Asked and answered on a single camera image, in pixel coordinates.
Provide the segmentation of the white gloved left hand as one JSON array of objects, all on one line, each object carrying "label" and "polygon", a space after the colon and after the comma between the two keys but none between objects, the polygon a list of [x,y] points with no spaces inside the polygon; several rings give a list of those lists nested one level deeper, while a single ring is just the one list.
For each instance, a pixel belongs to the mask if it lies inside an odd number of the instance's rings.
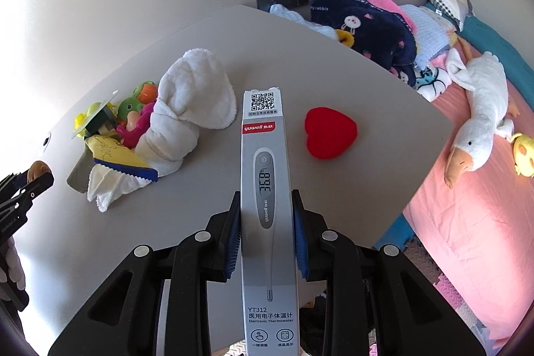
[{"label": "white gloved left hand", "polygon": [[21,260],[16,250],[14,238],[9,238],[5,245],[6,271],[1,269],[1,284],[12,282],[20,291],[25,290],[25,274]]}]

